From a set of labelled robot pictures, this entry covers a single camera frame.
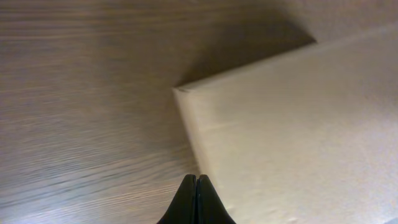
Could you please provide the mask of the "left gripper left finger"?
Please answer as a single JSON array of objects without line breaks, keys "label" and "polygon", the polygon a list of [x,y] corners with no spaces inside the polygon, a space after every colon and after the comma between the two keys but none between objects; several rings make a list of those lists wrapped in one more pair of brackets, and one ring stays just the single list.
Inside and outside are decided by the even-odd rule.
[{"label": "left gripper left finger", "polygon": [[196,177],[187,174],[176,191],[168,209],[157,224],[194,224]]}]

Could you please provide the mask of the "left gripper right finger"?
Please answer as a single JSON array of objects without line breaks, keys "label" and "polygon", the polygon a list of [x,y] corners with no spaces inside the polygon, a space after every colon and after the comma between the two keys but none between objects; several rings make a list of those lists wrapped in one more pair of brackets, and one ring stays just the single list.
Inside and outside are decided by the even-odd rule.
[{"label": "left gripper right finger", "polygon": [[210,178],[201,175],[196,187],[197,224],[236,224],[225,209]]}]

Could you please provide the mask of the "brown cardboard box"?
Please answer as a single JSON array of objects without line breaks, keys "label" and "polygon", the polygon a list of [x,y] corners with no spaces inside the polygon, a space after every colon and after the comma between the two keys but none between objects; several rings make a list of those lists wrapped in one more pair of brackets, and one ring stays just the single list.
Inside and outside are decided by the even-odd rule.
[{"label": "brown cardboard box", "polygon": [[397,220],[397,24],[174,92],[235,222]]}]

